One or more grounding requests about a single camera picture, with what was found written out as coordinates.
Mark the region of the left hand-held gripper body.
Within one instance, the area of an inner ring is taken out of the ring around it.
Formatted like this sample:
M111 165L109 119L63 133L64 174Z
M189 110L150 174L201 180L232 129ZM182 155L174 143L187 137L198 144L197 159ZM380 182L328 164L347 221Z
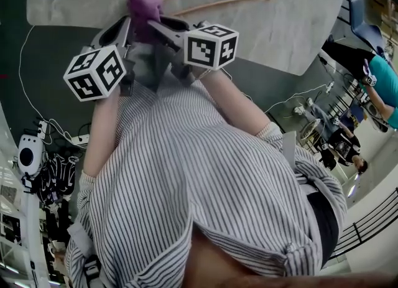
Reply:
M135 63L109 45L75 56L63 80L80 101L107 98L117 88L121 96L131 96Z

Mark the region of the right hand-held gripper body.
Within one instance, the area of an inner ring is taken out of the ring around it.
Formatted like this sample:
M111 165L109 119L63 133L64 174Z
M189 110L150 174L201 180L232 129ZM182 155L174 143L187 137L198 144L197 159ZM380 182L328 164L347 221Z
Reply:
M206 71L222 70L236 58L239 32L208 24L183 34L182 48L170 61L170 72L189 86Z

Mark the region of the purple cloth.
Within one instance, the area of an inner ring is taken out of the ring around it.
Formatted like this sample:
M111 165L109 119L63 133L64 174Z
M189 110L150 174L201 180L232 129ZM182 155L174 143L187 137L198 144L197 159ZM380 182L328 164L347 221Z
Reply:
M145 44L155 42L149 21L160 23L162 0L127 0L135 40Z

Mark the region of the person's left forearm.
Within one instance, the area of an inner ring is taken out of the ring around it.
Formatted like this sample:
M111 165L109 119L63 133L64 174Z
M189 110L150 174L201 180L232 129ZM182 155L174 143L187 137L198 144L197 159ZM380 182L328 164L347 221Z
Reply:
M120 87L117 86L107 98L95 103L83 162L84 173L91 177L101 172L115 149L119 97Z

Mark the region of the person's right forearm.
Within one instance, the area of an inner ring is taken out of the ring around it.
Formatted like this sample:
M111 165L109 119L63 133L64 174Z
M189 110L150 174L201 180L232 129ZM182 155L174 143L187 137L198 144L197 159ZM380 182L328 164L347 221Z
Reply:
M206 71L199 80L231 125L265 141L282 137L279 127L223 71Z

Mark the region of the white hard-shell backpack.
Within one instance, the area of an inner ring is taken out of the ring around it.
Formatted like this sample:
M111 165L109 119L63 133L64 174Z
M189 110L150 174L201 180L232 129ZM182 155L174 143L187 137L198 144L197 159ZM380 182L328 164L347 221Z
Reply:
M37 136L23 134L19 141L17 164L24 175L33 176L42 163L43 141Z

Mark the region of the black striped harness pile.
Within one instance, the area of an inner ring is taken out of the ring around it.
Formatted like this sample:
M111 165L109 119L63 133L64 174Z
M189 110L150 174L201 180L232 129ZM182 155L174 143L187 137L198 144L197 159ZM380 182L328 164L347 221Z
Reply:
M76 156L52 154L43 164L34 182L37 184L36 194L44 206L49 207L73 193L78 161Z

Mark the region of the striped shirt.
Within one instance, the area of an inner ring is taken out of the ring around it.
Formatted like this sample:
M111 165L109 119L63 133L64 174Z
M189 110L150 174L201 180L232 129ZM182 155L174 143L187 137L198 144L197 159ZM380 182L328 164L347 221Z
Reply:
M307 150L229 125L203 85L166 78L121 98L117 146L96 177L80 176L77 227L65 264L74 288L180 287L199 230L262 276L312 276L323 255L305 187L325 196L338 226L347 211L337 179Z

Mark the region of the round wicker tray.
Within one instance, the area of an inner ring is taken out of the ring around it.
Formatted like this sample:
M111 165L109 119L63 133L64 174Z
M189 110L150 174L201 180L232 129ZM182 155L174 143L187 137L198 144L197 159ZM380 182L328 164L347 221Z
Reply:
M321 123L321 119L316 118L313 121L307 123L300 132L301 140L308 139L314 131L317 130L318 125Z

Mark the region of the white shelving unit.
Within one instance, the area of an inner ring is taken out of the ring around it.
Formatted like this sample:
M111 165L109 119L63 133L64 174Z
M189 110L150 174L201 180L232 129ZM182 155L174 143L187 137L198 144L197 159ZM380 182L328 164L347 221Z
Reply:
M39 201L25 193L17 146L0 103L0 271L13 287L51 288L39 225Z

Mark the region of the blue chair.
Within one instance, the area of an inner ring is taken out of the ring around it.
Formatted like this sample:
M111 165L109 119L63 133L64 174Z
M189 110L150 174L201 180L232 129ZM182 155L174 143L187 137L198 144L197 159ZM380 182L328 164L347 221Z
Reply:
M364 20L364 0L351 0L349 3L349 24L352 33L371 47L378 55L384 56L384 40L381 30L376 25Z

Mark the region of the black railing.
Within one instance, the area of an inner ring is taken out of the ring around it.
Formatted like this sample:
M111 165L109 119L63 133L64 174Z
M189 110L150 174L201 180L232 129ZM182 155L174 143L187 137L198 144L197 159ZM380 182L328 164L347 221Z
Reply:
M398 220L398 187L367 215L344 229L329 261L373 239Z

